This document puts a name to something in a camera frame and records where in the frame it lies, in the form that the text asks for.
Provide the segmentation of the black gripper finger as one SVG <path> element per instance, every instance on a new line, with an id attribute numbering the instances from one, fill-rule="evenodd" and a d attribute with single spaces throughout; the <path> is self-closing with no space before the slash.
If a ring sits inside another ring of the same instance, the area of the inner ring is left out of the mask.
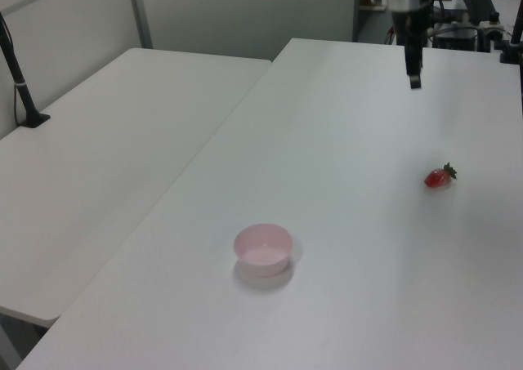
<path id="1" fill-rule="evenodd" d="M 414 89 L 414 51 L 410 39 L 405 41 L 405 66 L 406 73 L 409 77 L 410 88 Z"/>
<path id="2" fill-rule="evenodd" d="M 422 71 L 422 41 L 416 40 L 413 45 L 415 61 L 413 74 L 413 88 L 419 89 L 421 87 L 421 71 Z"/>

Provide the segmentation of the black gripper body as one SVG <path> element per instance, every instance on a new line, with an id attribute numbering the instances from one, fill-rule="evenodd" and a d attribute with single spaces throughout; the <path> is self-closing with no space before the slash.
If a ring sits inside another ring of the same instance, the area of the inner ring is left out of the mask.
<path id="1" fill-rule="evenodd" d="M 409 38 L 421 38 L 430 27 L 430 7 L 415 11 L 392 11 L 391 18 L 397 43 Z"/>

